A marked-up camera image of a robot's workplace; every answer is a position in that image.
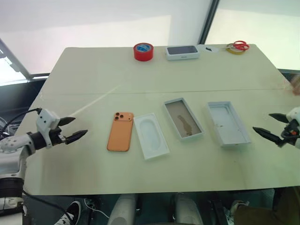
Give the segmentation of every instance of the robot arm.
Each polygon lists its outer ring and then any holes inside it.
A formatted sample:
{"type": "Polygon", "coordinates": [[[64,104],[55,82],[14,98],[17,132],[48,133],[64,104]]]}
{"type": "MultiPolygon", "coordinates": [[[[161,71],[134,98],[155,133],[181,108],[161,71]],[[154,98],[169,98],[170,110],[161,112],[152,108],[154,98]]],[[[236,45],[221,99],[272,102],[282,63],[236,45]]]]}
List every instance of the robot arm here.
{"type": "Polygon", "coordinates": [[[272,134],[270,131],[260,128],[253,127],[253,129],[262,137],[274,142],[278,147],[284,146],[286,143],[294,145],[300,149],[300,107],[293,108],[287,115],[280,113],[272,113],[269,116],[274,119],[286,123],[286,127],[281,133],[280,137],[272,134]]]}
{"type": "Polygon", "coordinates": [[[87,130],[81,130],[65,137],[59,126],[64,126],[75,118],[60,119],[47,109],[41,109],[38,114],[36,133],[28,132],[0,141],[0,221],[8,218],[7,215],[22,212],[26,158],[38,149],[51,148],[60,143],[70,144],[87,133],[87,130]]]}

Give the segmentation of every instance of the scissors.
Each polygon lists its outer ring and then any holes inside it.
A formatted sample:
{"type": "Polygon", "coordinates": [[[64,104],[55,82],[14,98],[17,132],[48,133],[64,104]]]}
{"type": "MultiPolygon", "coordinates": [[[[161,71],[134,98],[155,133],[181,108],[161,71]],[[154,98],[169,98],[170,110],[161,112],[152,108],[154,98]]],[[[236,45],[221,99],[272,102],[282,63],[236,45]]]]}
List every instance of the scissors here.
{"type": "Polygon", "coordinates": [[[239,50],[248,50],[250,48],[245,41],[235,41],[232,45],[239,50]]]}

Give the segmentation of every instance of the orange smartphone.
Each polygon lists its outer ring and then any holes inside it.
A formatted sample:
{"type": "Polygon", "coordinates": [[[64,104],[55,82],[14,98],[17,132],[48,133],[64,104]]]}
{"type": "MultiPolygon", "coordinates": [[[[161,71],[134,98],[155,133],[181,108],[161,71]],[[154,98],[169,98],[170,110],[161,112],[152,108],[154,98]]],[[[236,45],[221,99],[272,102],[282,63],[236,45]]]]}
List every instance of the orange smartphone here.
{"type": "Polygon", "coordinates": [[[113,117],[112,129],[109,134],[107,150],[128,151],[133,125],[133,113],[117,112],[113,117]]]}

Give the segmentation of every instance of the yellow tape roll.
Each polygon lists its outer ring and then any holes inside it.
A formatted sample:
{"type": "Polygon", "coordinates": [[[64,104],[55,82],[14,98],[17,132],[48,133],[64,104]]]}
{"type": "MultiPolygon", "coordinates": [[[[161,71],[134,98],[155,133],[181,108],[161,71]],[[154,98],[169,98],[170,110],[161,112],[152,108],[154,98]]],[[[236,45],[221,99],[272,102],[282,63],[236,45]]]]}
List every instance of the yellow tape roll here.
{"type": "Polygon", "coordinates": [[[242,55],[246,51],[246,50],[236,49],[232,43],[230,43],[226,46],[226,50],[235,55],[242,55]]]}

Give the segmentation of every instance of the white wall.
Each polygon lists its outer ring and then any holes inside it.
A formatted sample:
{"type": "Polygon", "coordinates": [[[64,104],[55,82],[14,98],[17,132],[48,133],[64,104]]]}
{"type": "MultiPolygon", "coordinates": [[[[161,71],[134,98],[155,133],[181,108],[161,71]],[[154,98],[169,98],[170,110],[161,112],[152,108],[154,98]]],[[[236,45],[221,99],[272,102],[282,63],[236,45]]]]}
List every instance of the white wall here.
{"type": "Polygon", "coordinates": [[[0,37],[30,73],[49,73],[71,46],[197,44],[210,2],[7,0],[0,6],[0,37]]]}
{"type": "Polygon", "coordinates": [[[283,69],[300,69],[300,0],[220,0],[207,44],[257,44],[283,69]]]}

